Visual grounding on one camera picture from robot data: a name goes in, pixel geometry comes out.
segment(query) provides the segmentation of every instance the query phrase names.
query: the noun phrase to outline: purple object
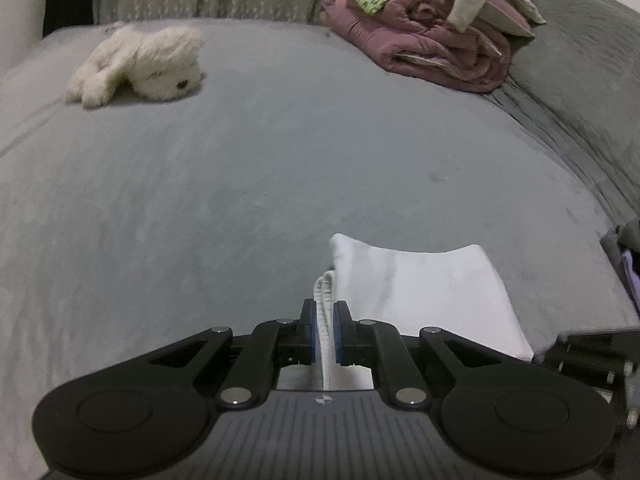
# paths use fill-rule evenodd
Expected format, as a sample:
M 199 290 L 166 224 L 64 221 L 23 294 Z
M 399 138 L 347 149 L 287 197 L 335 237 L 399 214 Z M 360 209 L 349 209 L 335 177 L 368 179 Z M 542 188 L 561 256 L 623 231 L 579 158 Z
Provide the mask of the purple object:
M 353 0 L 324 0 L 328 24 L 389 72 L 466 92 L 490 92 L 507 77 L 511 49 L 494 27 L 475 20 L 457 32 L 449 0 L 389 0 L 374 16 Z M 426 60 L 409 62 L 407 56 Z
M 631 250 L 625 249 L 622 253 L 622 263 L 625 267 L 626 281 L 631 289 L 631 296 L 634 298 L 636 310 L 640 312 L 640 276 L 634 270 L 634 258 Z

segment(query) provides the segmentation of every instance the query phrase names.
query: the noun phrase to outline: white towel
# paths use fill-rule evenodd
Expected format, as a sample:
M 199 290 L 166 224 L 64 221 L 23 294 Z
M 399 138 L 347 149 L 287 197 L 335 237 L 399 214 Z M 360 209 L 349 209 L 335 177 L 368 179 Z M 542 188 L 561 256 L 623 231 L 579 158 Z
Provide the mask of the white towel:
M 530 360 L 533 352 L 507 291 L 482 247 L 407 253 L 331 238 L 334 269 L 318 278 L 318 335 L 325 390 L 372 388 L 370 371 L 335 364 L 333 305 L 344 300 L 354 320 L 375 319 L 418 335 L 439 326 L 484 346 Z

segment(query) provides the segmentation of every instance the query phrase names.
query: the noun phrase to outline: bed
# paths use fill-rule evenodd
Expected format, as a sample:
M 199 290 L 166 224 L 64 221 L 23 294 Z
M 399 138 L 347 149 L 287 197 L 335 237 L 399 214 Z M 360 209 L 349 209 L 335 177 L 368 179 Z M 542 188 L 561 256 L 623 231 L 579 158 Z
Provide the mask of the bed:
M 534 349 L 636 324 L 599 239 L 638 208 L 622 117 L 637 130 L 640 18 L 535 1 L 550 24 L 486 97 L 385 73 L 321 27 L 194 19 L 197 94 L 125 89 L 87 112 L 62 94 L 108 27 L 47 37 L 0 80 L 0 478 L 44 471 L 30 416 L 64 381 L 207 326 L 296 317 L 336 232 L 481 245 Z M 611 17 L 621 43 L 594 28 Z

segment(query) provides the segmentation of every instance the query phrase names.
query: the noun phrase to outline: plush dog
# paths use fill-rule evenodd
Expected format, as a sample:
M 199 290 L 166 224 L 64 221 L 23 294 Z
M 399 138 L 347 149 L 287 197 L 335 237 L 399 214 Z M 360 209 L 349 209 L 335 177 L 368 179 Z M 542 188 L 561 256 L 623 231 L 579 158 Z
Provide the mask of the plush dog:
M 82 101 L 84 108 L 107 104 L 125 80 L 150 101 L 170 101 L 200 85 L 199 30 L 169 27 L 153 34 L 120 28 L 92 52 L 66 88 L 67 103 Z

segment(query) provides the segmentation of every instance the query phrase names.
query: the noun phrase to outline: silver screw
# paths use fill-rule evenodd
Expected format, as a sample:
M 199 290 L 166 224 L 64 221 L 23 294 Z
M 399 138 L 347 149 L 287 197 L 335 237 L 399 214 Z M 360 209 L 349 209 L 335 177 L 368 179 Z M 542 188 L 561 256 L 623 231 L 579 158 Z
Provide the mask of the silver screw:
M 420 388 L 400 388 L 396 391 L 396 399 L 403 404 L 420 404 L 427 398 L 427 393 Z
M 227 404 L 242 404 L 251 399 L 252 393 L 246 388 L 235 386 L 233 388 L 227 388 L 220 393 L 220 399 Z
M 634 372 L 634 362 L 633 361 L 625 361 L 625 367 L 623 368 L 622 373 L 625 377 L 629 377 L 629 375 Z
M 626 426 L 632 430 L 638 423 L 638 409 L 631 408 L 626 416 Z

